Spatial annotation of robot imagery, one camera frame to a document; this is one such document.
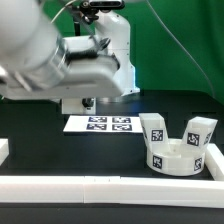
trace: white block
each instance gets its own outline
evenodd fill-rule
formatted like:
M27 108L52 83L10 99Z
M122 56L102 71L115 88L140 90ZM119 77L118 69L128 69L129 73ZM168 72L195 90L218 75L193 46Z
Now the white block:
M0 202L83 203L84 177L1 176Z
M8 139L0 139L0 165L5 161L9 155Z
M205 151L205 164L216 181L224 181L224 156L215 144L209 144Z
M121 178L121 203L224 208L224 182Z
M164 118L157 113L139 114L146 146L152 153L169 152Z
M85 177L84 203L120 203L120 177Z
M180 150L182 152L191 152L198 150L205 151L213 131L215 129L217 120L195 117L189 120L185 130Z

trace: green background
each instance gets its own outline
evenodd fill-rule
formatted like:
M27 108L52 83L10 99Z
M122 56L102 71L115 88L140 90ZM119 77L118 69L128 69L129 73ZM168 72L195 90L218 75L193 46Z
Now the green background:
M224 104L224 1L151 0L161 19L191 53L211 80L216 99ZM60 9L47 2L53 18ZM136 84L147 90L198 90L211 95L202 73L159 24L146 2L126 4L119 14L132 27L131 62ZM73 36L70 16L63 12L55 23L63 36Z

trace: white border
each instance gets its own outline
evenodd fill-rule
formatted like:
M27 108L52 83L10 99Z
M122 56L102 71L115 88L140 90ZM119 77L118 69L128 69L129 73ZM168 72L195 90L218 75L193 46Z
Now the white border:
M224 157L206 165L215 181L124 177L1 176L1 203L120 203L224 208Z

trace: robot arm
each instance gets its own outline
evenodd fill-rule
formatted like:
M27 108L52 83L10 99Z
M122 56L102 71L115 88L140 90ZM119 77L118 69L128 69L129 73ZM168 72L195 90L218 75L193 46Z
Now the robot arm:
M113 21L114 25L109 28L105 20L111 24ZM128 22L111 12L96 22L96 34L99 39L105 38L114 26L120 25L117 31L120 33L98 57L68 63L68 52L83 52L93 47L89 37L62 39L35 0L1 0L0 64L7 76L6 84L0 85L0 94L12 99L55 99L115 97L126 89L129 91L131 88L125 85L130 78L126 79L126 75L129 76L133 66L127 56ZM128 30L125 37L122 27ZM117 60L109 56L113 53L118 55L120 68Z

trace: black tabletop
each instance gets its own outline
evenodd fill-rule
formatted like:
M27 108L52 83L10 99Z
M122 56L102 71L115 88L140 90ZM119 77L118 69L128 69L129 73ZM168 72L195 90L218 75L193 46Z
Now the black tabletop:
M160 113L169 138L182 138L188 120L195 116L218 119L211 142L224 150L224 106L207 94L144 91L138 98L123 103L97 103L97 115L138 116L139 113ZM142 134L65 134L67 120L68 116L61 114L60 104L54 102L2 101L0 138L9 139L10 155L0 167L0 175L174 178L147 167ZM212 181L206 167L200 174L184 178ZM18 223L24 217L27 221L23 223L202 223L202 220L211 223L212 217L215 223L222 223L224 218L222 209L165 206L1 204L0 207L3 223Z

